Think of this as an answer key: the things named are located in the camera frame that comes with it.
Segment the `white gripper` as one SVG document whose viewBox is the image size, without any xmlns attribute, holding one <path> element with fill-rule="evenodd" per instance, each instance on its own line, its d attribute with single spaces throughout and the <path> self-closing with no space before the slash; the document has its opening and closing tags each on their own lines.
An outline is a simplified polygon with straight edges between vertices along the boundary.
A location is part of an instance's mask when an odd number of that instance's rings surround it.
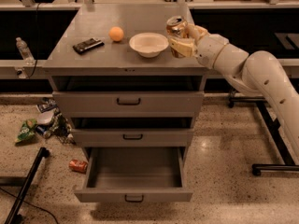
<svg viewBox="0 0 299 224">
<path fill-rule="evenodd" d="M 169 46 L 176 58 L 190 58 L 205 68 L 214 69 L 216 61 L 229 40 L 221 35 L 209 34 L 207 29 L 195 24 L 187 25 L 188 38 L 168 37 Z"/>
</svg>

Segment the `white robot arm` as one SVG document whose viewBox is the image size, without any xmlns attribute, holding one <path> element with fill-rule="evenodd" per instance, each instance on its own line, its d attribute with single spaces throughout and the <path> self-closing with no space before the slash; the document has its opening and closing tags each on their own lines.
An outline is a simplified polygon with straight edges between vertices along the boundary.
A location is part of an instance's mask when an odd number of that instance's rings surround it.
<svg viewBox="0 0 299 224">
<path fill-rule="evenodd" d="M 273 108 L 294 154 L 299 156 L 299 94 L 274 55 L 267 51 L 249 54 L 227 38 L 186 21 L 167 25 L 166 30 L 176 57 L 196 58 L 247 96 L 261 94 Z"/>
</svg>

